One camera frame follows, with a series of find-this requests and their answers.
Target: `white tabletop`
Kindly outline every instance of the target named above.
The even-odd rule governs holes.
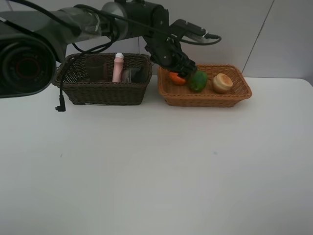
[[[313,88],[248,78],[233,108],[1,99],[4,235],[313,234]]]

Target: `orange fruit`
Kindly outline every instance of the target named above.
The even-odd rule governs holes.
[[[179,77],[178,73],[176,72],[170,72],[170,79],[175,85],[178,85],[178,86],[183,86],[187,83],[187,80]]]

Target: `pink bottle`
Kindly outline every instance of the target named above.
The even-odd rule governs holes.
[[[114,69],[112,82],[121,82],[123,73],[124,56],[122,53],[117,53],[114,59]]]

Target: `white bottle cap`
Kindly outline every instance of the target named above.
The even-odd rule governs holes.
[[[124,59],[124,55],[122,53],[117,53],[115,57]]]

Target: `brown wicker basket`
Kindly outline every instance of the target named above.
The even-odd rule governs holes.
[[[60,87],[60,79],[66,72],[71,59],[79,54],[73,54],[66,58],[66,61],[59,67],[53,85]],[[85,60],[93,56],[84,55],[82,58],[70,65],[65,74],[63,91],[68,95],[73,104],[84,105],[106,104],[106,105],[138,105],[142,102],[146,88],[152,75],[152,64],[149,56],[144,54],[124,54],[124,68],[144,67],[144,74],[147,77],[145,83],[112,83],[112,82],[89,82],[89,75],[86,70]],[[112,81],[115,53],[100,53],[97,56],[104,56],[106,59],[108,78]]]
[[[206,72],[208,83],[200,93],[190,91],[188,86],[176,86],[169,78],[169,71],[158,68],[158,90],[165,101],[173,106],[232,107],[239,101],[249,99],[252,92],[241,72],[232,65],[198,65]],[[217,94],[212,90],[212,79],[224,73],[233,81],[233,87],[226,94]]]

